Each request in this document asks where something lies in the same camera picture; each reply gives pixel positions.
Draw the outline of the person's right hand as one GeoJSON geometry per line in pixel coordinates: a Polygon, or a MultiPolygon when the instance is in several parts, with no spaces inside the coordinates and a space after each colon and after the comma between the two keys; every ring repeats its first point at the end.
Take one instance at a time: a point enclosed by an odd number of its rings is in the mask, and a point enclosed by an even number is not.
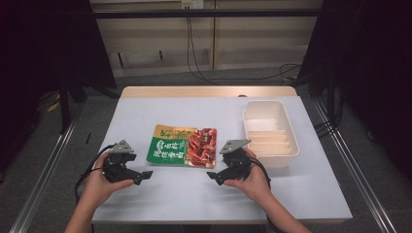
{"type": "Polygon", "coordinates": [[[267,179],[256,164],[252,165],[251,173],[246,180],[226,180],[223,184],[242,190],[250,199],[259,204],[266,203],[273,198],[267,179]]]}

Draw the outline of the white wall socket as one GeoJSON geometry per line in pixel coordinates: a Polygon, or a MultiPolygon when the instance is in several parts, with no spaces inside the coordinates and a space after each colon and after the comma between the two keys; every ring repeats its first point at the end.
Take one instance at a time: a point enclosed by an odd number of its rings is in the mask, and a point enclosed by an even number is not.
{"type": "Polygon", "coordinates": [[[181,8],[183,10],[200,10],[204,8],[204,0],[181,0],[181,8]]]}

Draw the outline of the black curtain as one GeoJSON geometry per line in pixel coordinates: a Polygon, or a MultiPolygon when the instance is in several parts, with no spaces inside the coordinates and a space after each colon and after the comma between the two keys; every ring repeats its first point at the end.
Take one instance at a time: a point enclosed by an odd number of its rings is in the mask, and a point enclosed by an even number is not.
{"type": "Polygon", "coordinates": [[[91,0],[0,0],[0,174],[34,124],[40,97],[63,84],[116,82],[91,0]]]}
{"type": "Polygon", "coordinates": [[[412,0],[324,0],[298,79],[335,79],[412,183],[412,0]]]}

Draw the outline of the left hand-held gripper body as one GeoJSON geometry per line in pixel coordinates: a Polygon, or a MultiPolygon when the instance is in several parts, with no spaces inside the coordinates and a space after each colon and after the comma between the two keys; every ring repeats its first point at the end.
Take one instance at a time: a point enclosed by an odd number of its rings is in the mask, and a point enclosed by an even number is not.
{"type": "Polygon", "coordinates": [[[134,161],[135,158],[134,149],[125,140],[116,143],[104,160],[103,173],[105,178],[110,183],[137,179],[139,173],[126,168],[126,163],[134,161]]]}

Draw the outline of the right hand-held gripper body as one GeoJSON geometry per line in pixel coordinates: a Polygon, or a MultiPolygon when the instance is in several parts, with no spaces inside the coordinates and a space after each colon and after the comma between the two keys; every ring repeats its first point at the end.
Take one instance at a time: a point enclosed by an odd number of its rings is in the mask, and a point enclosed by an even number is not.
{"type": "Polygon", "coordinates": [[[219,172],[219,179],[246,180],[251,172],[252,161],[243,150],[250,140],[228,140],[220,151],[226,168],[219,172]]]}

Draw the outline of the person's left hand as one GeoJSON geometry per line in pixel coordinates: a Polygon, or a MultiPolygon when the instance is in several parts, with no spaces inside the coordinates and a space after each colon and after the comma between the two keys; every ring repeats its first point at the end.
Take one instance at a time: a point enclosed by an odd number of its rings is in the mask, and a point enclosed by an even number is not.
{"type": "Polygon", "coordinates": [[[101,204],[103,204],[114,192],[130,187],[134,184],[133,180],[110,183],[104,177],[102,167],[108,155],[109,153],[104,152],[95,162],[94,170],[86,179],[86,186],[78,203],[79,206],[97,208],[101,204]]]}

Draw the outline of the black horizontal metal bar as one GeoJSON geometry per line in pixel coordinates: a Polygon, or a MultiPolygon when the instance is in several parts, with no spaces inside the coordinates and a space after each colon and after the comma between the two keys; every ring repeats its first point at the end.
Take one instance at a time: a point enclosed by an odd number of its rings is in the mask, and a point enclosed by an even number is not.
{"type": "Polygon", "coordinates": [[[319,9],[203,9],[150,11],[95,11],[95,18],[174,18],[174,17],[317,17],[319,9]]]}

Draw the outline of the white plastic basket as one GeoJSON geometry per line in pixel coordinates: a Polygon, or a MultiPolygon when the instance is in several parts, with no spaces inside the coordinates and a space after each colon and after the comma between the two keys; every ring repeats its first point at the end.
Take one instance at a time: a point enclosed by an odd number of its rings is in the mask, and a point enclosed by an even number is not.
{"type": "Polygon", "coordinates": [[[277,100],[257,100],[243,112],[248,148],[269,168],[287,167],[299,153],[284,104],[277,100]]]}

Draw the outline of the aluminium floor rail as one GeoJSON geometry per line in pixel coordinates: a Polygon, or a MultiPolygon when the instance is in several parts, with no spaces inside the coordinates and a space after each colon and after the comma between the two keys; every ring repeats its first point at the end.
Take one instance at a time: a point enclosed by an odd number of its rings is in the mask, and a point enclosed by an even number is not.
{"type": "Polygon", "coordinates": [[[349,173],[351,174],[354,182],[356,183],[356,186],[362,196],[362,199],[367,205],[381,232],[397,233],[388,212],[386,211],[378,196],[375,194],[372,187],[370,186],[367,178],[363,174],[361,167],[354,158],[340,131],[336,126],[333,126],[331,124],[331,120],[327,115],[325,104],[320,101],[316,101],[315,106],[323,123],[326,125],[327,134],[330,136],[336,148],[338,149],[347,169],[349,170],[349,173]]]}
{"type": "Polygon", "coordinates": [[[55,168],[72,137],[73,131],[77,126],[77,122],[77,119],[73,119],[69,126],[58,137],[58,140],[53,148],[53,151],[50,154],[50,157],[45,167],[42,170],[39,179],[37,180],[34,188],[30,192],[30,195],[26,199],[9,233],[27,232],[30,223],[33,217],[35,216],[39,208],[39,205],[44,197],[45,191],[50,184],[55,168]]]}

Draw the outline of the green and red snack packet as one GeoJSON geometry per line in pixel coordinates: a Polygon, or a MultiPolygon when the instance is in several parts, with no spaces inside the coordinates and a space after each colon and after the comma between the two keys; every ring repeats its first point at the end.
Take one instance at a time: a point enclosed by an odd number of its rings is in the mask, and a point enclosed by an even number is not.
{"type": "Polygon", "coordinates": [[[158,124],[154,129],[147,161],[155,164],[214,168],[217,129],[174,127],[158,124]]]}

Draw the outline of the black metal stand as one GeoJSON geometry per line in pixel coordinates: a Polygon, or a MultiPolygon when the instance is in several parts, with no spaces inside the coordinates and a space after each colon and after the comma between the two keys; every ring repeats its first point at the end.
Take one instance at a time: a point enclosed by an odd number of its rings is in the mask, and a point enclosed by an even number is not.
{"type": "Polygon", "coordinates": [[[59,103],[61,111],[61,134],[64,134],[71,123],[68,90],[63,76],[59,80],[59,103]]]}

